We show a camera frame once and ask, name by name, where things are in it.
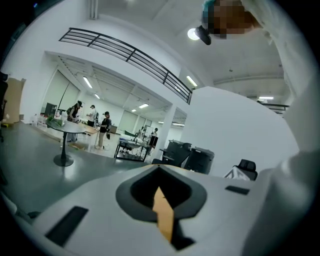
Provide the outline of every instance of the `white cloth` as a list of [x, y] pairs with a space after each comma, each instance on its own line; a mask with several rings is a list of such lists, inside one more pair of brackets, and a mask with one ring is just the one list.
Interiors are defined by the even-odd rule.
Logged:
[[91, 122], [94, 122], [96, 114], [97, 114], [96, 109], [95, 108], [91, 109], [90, 116], [88, 116], [88, 120], [91, 121]]
[[300, 96], [319, 72], [319, 67], [302, 32], [288, 14], [271, 0], [241, 0], [268, 32], [279, 52], [284, 80], [294, 97]]

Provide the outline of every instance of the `light fixture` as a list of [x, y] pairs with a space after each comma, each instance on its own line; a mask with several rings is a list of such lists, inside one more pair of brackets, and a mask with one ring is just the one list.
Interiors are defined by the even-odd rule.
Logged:
[[143, 108], [148, 107], [148, 106], [149, 106], [149, 105], [145, 103], [145, 104], [141, 105], [139, 108], [140, 108], [140, 109], [143, 109]]
[[174, 126], [185, 126], [184, 124], [182, 123], [172, 123]]
[[84, 79], [84, 81], [86, 82], [86, 84], [87, 84], [90, 88], [92, 88], [92, 86], [91, 86], [88, 78], [86, 78], [86, 77], [84, 76], [83, 79]]
[[187, 79], [190, 81], [190, 83], [193, 84], [195, 87], [198, 86], [198, 85], [196, 84], [196, 82], [195, 82], [190, 76], [187, 76], [186, 78], [187, 78]]
[[273, 100], [274, 97], [266, 97], [266, 96], [262, 96], [262, 97], [259, 97], [259, 100]]
[[190, 38], [190, 39], [192, 39], [192, 40], [198, 40], [199, 39], [199, 37], [196, 35], [196, 33], [195, 33], [195, 28], [190, 28], [189, 30], [188, 30], [188, 37]]

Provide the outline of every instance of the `white ceiling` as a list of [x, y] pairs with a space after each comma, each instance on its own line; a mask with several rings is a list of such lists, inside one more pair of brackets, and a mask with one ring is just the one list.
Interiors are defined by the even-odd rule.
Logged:
[[[203, 3], [204, 0], [99, 0], [98, 12], [100, 17], [108, 15], [128, 21], [152, 33], [181, 56], [190, 56], [210, 76], [210, 85], [218, 83], [219, 88], [229, 90], [221, 81], [260, 76], [283, 80], [276, 46], [269, 45], [260, 29], [235, 39], [212, 38], [209, 46], [189, 39], [187, 31], [201, 24]], [[258, 82], [250, 90], [258, 94], [264, 86]], [[273, 89], [277, 93], [283, 91], [283, 86], [284, 81], [280, 89], [270, 86], [271, 93]], [[246, 96], [248, 87], [242, 89], [239, 85], [237, 90]]]
[[[57, 61], [58, 65], [67, 70], [71, 76], [85, 88], [87, 94], [99, 95], [102, 101], [109, 102], [127, 111], [136, 109], [134, 112], [152, 121], [163, 121], [166, 116], [168, 101], [161, 98], [154, 92], [135, 84], [123, 77], [119, 77], [89, 61], [74, 57], [52, 56]], [[83, 77], [86, 76], [92, 86], [86, 84]], [[149, 106], [139, 108], [142, 104], [147, 103]], [[184, 124], [186, 114], [177, 110], [174, 116], [174, 122]]]

